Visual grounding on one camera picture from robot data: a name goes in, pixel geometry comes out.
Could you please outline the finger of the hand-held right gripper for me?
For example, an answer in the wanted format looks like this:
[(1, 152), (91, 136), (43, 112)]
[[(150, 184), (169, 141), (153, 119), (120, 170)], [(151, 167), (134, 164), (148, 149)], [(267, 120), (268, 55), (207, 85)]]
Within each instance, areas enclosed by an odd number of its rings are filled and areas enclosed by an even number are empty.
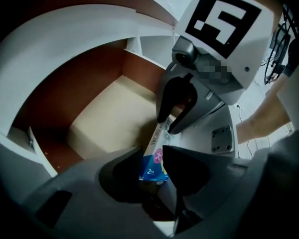
[(175, 106), (182, 106), (175, 123), (191, 123), (192, 74), (187, 71), (170, 69), (161, 75), (156, 93), (157, 122), (164, 122)]

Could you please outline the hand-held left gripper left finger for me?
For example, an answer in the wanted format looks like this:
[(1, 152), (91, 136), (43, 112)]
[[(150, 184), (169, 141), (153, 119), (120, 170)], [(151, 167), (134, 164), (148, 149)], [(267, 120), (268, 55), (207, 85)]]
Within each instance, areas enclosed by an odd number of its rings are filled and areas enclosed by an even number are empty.
[(22, 203), (57, 238), (161, 238), (139, 191), (138, 147), (83, 160)]

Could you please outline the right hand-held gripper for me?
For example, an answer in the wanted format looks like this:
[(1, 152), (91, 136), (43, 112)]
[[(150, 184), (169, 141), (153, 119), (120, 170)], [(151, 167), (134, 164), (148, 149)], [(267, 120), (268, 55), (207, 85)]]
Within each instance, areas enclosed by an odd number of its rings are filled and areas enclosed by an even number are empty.
[(169, 69), (187, 71), (192, 80), (170, 134), (237, 102), (260, 66), (272, 28), (273, 13), (254, 0), (191, 0), (176, 26)]

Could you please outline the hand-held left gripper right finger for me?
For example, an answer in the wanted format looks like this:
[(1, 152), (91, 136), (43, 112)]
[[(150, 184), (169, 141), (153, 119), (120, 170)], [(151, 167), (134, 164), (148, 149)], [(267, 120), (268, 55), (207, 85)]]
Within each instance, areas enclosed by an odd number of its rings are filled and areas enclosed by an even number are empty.
[(163, 146), (163, 166), (176, 190), (174, 233), (203, 221), (229, 197), (250, 160)]

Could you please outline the white wooden drawer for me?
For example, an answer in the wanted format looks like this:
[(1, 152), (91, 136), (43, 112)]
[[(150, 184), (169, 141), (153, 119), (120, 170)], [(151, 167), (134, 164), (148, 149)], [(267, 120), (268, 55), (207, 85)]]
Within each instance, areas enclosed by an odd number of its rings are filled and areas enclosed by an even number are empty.
[(156, 127), (155, 92), (163, 70), (123, 49), (105, 44), (67, 61), (26, 99), (12, 125), (31, 129), (52, 167), (62, 172), (86, 159), (136, 147), (122, 163), (96, 178), (110, 198), (141, 204), (155, 221), (171, 221), (155, 182), (141, 182), (144, 153)]

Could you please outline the white and blue carton box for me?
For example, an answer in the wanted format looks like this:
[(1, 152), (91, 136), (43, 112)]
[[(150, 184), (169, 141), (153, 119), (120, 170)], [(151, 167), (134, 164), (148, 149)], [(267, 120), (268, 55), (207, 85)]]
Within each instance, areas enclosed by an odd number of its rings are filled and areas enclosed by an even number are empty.
[(165, 182), (169, 176), (163, 166), (163, 146), (178, 146), (181, 133), (170, 134), (169, 127), (174, 117), (168, 117), (165, 122), (158, 123), (145, 150), (142, 160), (142, 169), (139, 175), (140, 181)]

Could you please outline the person's black clothing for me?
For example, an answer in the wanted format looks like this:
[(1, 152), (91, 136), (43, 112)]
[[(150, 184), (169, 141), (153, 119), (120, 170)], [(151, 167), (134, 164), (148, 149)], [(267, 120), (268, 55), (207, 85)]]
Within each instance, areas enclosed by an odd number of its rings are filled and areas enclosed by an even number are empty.
[(288, 62), (282, 73), (290, 77), (299, 65), (299, 36), (296, 37), (288, 47)]

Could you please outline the white desk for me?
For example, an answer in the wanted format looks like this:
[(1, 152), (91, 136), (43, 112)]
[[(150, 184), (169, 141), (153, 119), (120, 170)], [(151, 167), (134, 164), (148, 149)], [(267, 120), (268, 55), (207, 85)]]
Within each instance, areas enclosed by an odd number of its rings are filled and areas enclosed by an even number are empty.
[(27, 21), (0, 43), (0, 133), (8, 134), (31, 92), (71, 58), (120, 39), (172, 34), (161, 20), (107, 4), (65, 7)]

